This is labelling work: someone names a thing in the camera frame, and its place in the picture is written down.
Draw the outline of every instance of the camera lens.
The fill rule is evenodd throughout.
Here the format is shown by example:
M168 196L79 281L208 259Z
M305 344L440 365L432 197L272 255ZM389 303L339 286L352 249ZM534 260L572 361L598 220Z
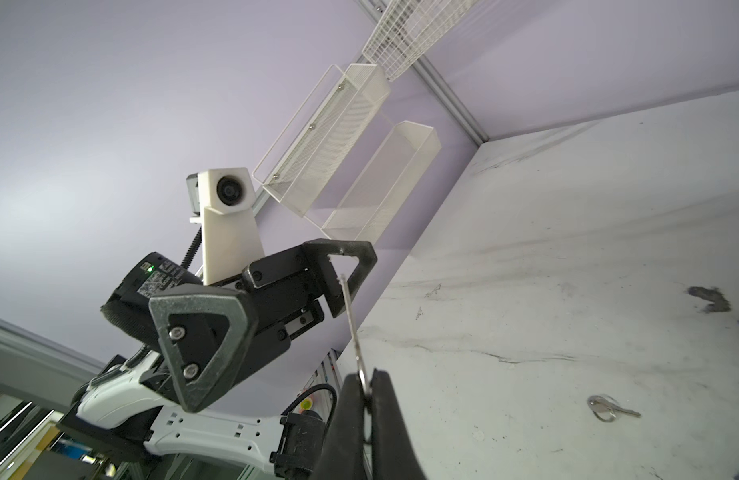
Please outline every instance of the camera lens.
M239 180L233 177L223 177L217 182L217 196L225 205L236 205L241 201L244 189Z

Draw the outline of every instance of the white wire basket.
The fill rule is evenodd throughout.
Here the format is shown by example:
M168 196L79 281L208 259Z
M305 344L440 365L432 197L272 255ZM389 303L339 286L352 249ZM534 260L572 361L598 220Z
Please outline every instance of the white wire basket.
M329 238L376 242L440 150L433 127L395 125L326 222L307 218Z
M333 65L252 176L279 203L304 216L390 92L377 65L351 64L345 72Z
M364 56L393 81L454 27L478 0L392 0Z

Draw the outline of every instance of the white table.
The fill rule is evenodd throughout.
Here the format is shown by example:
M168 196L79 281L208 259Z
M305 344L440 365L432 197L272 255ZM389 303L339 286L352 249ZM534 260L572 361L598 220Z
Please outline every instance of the white table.
M736 92L483 145L359 332L430 480L708 480L739 472L738 319Z

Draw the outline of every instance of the bolt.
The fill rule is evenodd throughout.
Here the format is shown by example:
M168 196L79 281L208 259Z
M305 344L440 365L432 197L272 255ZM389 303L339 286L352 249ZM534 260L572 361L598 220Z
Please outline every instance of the bolt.
M172 330L170 330L170 339L174 342L177 340L181 340L185 336L185 327L184 326L176 326Z
M184 376L186 380L195 379L198 374L199 366L196 363L189 363L184 369L182 369L182 376Z

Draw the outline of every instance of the table surface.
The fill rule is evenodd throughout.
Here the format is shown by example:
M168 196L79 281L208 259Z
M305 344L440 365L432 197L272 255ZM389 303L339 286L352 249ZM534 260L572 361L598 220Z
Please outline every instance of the table surface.
M359 329L430 480L739 472L739 92L715 99L481 147Z

